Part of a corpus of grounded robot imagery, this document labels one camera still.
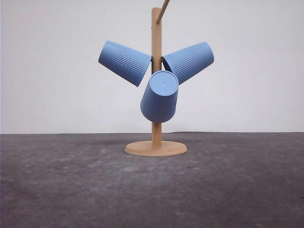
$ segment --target white wall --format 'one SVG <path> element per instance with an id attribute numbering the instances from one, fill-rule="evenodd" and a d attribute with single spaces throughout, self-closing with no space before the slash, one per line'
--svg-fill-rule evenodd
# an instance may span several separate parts
<path id="1" fill-rule="evenodd" d="M 2 0 L 1 133 L 150 132 L 138 88 L 98 64 L 107 40 L 151 53 L 163 0 Z M 171 0 L 163 54 L 206 41 L 163 131 L 304 131 L 303 0 Z"/>

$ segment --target gray floor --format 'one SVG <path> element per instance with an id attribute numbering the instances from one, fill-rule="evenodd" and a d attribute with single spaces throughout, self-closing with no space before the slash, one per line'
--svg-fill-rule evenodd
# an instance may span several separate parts
<path id="1" fill-rule="evenodd" d="M 304 133 L 1 136 L 2 228 L 302 228 Z"/>

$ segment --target wooden pole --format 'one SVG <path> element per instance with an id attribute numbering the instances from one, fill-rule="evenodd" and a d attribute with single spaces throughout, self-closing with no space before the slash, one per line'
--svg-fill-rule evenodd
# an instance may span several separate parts
<path id="1" fill-rule="evenodd" d="M 162 8 L 152 9 L 152 74 L 162 68 L 162 16 L 169 3 L 165 0 Z M 161 123 L 152 122 L 152 140 L 133 142 L 126 145 L 124 151 L 138 156 L 172 156 L 187 152 L 187 147 L 180 142 L 162 141 Z"/>
<path id="2" fill-rule="evenodd" d="M 156 23 L 161 8 L 152 9 L 152 74 L 162 68 L 162 23 Z M 160 147 L 162 143 L 162 125 L 152 122 L 152 146 Z"/>
<path id="3" fill-rule="evenodd" d="M 165 1 L 163 2 L 163 5 L 162 5 L 162 7 L 161 7 L 160 14 L 159 14 L 159 16 L 158 16 L 158 18 L 157 18 L 157 20 L 156 20 L 156 24 L 159 24 L 159 23 L 160 23 L 160 21 L 161 21 L 161 19 L 162 19 L 162 17 L 163 17 L 163 14 L 165 13 L 165 10 L 166 10 L 166 8 L 167 8 L 167 6 L 168 6 L 168 4 L 169 4 L 169 1 L 170 1 L 170 0 L 165 0 Z"/>

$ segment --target cup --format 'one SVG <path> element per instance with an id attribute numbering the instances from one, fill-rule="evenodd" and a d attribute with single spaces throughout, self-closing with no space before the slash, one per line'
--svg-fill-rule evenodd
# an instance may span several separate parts
<path id="1" fill-rule="evenodd" d="M 206 42 L 184 48 L 162 58 L 165 69 L 176 75 L 179 85 L 214 61 L 212 50 Z"/>
<path id="2" fill-rule="evenodd" d="M 135 86 L 142 81 L 150 61 L 151 56 L 111 41 L 105 43 L 98 60 Z"/>
<path id="3" fill-rule="evenodd" d="M 179 81 L 169 71 L 152 74 L 141 100 L 142 114 L 150 121 L 163 123 L 175 114 Z"/>

